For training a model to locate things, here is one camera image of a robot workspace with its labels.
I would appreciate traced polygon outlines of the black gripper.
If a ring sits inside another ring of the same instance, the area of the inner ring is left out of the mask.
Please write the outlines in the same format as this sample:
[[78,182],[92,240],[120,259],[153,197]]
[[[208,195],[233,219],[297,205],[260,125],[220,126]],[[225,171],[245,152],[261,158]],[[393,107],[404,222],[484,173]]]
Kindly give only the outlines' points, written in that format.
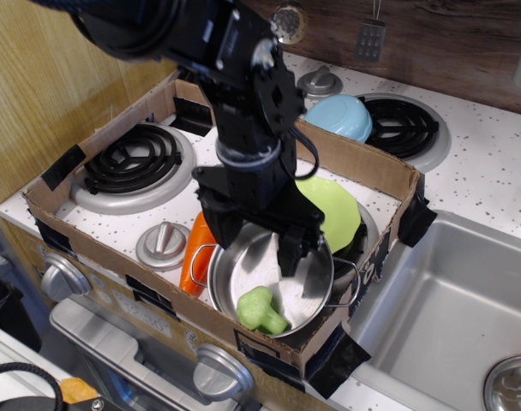
[[297,188],[296,157],[281,156],[266,168],[234,170],[199,166],[192,172],[204,218],[215,241],[228,248],[248,221],[280,235],[277,259],[283,277],[321,242],[323,212]]

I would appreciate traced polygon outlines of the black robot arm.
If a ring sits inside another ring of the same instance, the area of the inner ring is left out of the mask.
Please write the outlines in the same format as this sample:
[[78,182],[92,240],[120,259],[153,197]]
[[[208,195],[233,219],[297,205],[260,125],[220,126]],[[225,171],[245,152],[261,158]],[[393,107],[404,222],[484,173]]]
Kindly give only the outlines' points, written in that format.
[[194,73],[213,109],[219,165],[196,168],[204,217],[221,247],[244,222],[278,236],[286,277],[322,243],[323,212],[298,190],[297,127],[304,92],[284,64],[269,21],[238,1],[49,1],[106,54],[167,58]]

